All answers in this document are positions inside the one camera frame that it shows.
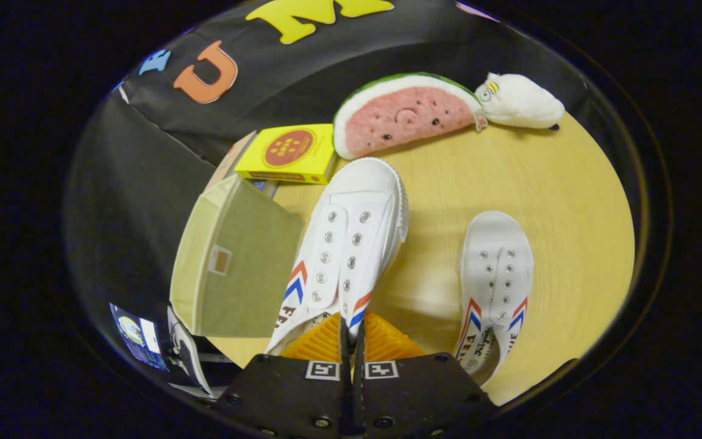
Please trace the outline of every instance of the watermelon plush toy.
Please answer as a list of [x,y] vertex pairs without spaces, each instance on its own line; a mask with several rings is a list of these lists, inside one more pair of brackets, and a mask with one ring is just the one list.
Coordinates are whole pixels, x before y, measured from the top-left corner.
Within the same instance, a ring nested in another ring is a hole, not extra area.
[[478,97],[430,73],[383,77],[351,94],[335,114],[335,151],[352,160],[384,148],[487,125]]

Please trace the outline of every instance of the wooden surface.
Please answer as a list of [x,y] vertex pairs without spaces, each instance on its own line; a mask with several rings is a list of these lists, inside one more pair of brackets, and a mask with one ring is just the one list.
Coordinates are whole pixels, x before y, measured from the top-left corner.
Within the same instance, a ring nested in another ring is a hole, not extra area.
[[[459,335],[456,268],[470,220],[486,210],[506,212],[530,240],[534,281],[523,329],[483,387],[498,405],[587,352],[620,311],[633,271],[633,222],[618,177],[573,117],[566,114],[560,127],[491,124],[375,155],[402,177],[410,229],[369,309],[425,352],[451,352]],[[346,163],[340,159],[336,170]],[[324,187],[281,184],[275,200],[306,227]],[[210,340],[241,367],[268,343]]]

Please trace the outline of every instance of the white plush toy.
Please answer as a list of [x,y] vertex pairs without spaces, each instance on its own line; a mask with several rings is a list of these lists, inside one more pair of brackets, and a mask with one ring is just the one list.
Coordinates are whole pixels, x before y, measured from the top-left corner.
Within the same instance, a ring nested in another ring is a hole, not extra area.
[[522,75],[489,73],[476,96],[487,119],[501,125],[552,128],[562,118],[565,106],[554,95]]

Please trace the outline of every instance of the green watermelon rind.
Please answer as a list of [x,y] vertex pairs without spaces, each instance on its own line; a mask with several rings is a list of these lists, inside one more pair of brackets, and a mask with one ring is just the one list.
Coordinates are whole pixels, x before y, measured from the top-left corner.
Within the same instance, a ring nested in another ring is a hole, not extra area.
[[[458,87],[460,90],[465,91],[468,95],[473,96],[473,100],[476,100],[478,102],[478,105],[483,108],[481,105],[481,100],[476,96],[476,94],[464,85],[457,83],[455,80],[450,80],[449,78],[443,77],[441,75],[435,74],[435,73],[427,73],[427,72],[413,72],[413,73],[396,73],[393,75],[388,75],[382,78],[378,78],[377,80],[373,80],[368,82],[367,84],[364,84],[362,87],[357,88],[351,95],[349,95],[347,98],[343,99],[343,102],[340,103],[340,107],[338,108],[338,111],[335,112],[334,117],[332,117],[332,124],[335,125],[337,123],[338,115],[340,114],[340,111],[342,111],[343,106],[348,103],[348,101],[351,101],[354,99],[355,96],[357,96],[360,92],[367,90],[370,87],[376,86],[380,83],[383,82],[388,82],[390,80],[398,80],[401,78],[405,77],[414,77],[414,76],[422,76],[422,77],[432,77],[438,80],[442,80],[443,82],[447,84],[451,84],[455,87]],[[332,147],[335,147],[335,136],[332,136]]]

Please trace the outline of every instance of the yellow box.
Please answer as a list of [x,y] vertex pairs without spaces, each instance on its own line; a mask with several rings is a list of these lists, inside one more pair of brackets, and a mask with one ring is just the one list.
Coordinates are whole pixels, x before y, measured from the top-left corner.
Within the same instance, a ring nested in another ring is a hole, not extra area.
[[243,178],[326,184],[337,157],[331,123],[267,128],[253,138],[235,172]]

